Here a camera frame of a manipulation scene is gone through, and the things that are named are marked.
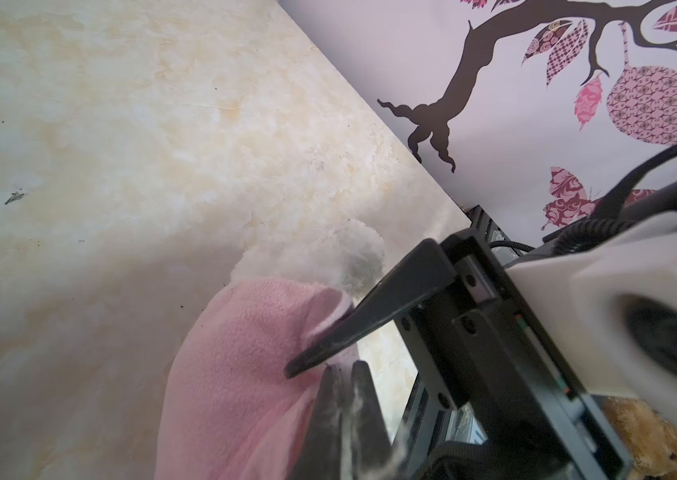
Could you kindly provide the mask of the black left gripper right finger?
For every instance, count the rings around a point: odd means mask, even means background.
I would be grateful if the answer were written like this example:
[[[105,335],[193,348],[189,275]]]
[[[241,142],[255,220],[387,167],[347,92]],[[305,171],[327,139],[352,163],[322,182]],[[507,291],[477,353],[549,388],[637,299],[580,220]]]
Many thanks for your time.
[[[356,361],[350,372],[348,407],[349,478],[365,479],[384,470],[392,444],[368,364]]]

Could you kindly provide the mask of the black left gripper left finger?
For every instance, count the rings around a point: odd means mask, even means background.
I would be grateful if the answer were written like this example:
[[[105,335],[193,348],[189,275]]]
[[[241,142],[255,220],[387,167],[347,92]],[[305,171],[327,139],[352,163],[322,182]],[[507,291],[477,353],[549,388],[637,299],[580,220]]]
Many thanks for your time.
[[[328,366],[308,418],[302,447],[288,475],[291,480],[340,479],[346,373]]]

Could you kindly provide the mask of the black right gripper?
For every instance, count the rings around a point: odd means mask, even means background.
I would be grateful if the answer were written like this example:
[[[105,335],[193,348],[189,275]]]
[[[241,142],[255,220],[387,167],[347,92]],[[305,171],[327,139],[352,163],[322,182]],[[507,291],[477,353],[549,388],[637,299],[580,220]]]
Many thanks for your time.
[[[292,379],[396,319],[431,403],[448,411],[469,406],[485,434],[480,444],[440,439],[415,478],[630,474],[626,447],[468,230],[416,245],[358,306],[290,360],[284,375]]]

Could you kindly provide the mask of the white teddy bear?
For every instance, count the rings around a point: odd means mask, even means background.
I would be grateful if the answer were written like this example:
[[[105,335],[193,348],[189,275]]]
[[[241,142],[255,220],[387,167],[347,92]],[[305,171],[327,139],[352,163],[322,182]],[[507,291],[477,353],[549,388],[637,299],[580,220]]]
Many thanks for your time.
[[[280,278],[319,283],[358,300],[382,278],[385,245],[367,224],[348,219],[314,233],[272,240],[242,255],[230,280]]]

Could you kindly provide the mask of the pink teddy hoodie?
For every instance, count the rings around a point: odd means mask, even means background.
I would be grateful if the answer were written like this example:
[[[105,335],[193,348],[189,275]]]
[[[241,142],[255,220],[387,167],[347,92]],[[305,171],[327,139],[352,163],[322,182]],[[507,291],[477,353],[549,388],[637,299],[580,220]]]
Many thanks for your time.
[[[352,306],[342,290],[276,278],[214,296],[172,362],[154,476],[288,477],[324,370],[288,379],[284,367]]]

